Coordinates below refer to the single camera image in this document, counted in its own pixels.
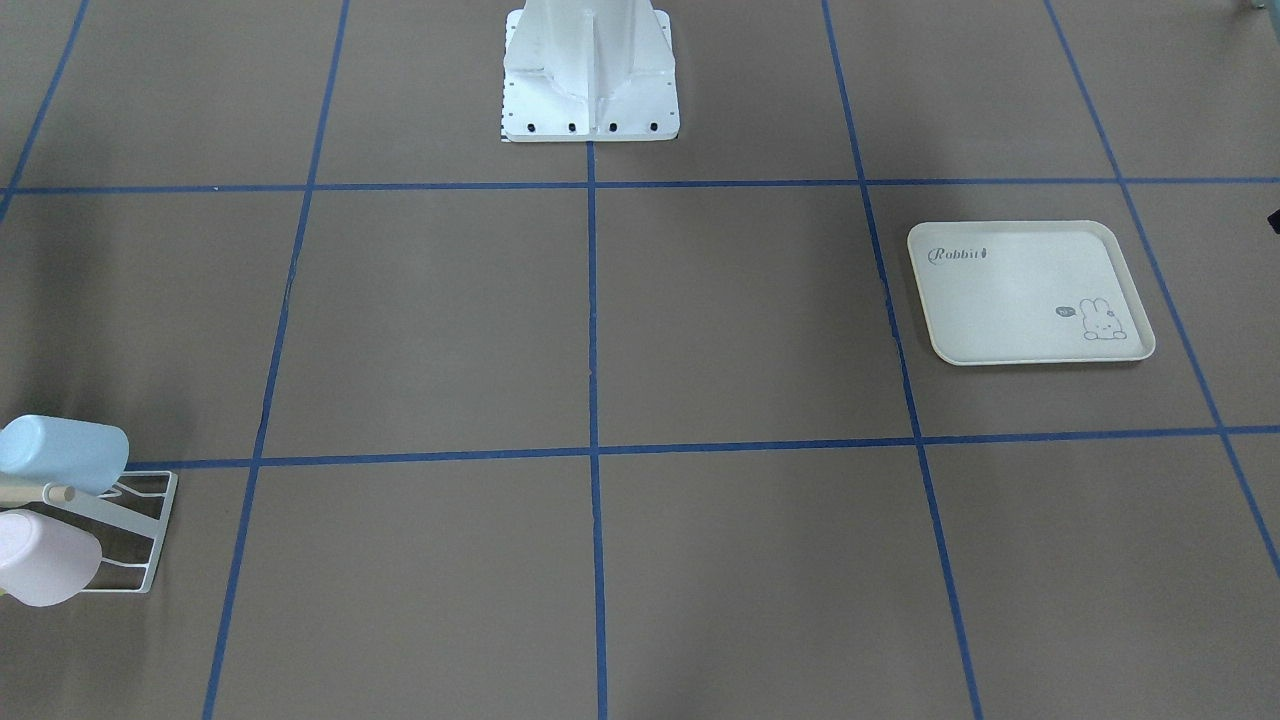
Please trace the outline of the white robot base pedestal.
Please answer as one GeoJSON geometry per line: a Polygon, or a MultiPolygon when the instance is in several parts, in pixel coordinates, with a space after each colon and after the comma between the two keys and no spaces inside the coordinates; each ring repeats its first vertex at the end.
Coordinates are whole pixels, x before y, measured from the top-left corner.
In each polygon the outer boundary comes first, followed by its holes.
{"type": "Polygon", "coordinates": [[[526,1],[504,29],[502,141],[678,137],[668,13],[649,1],[526,1]]]}

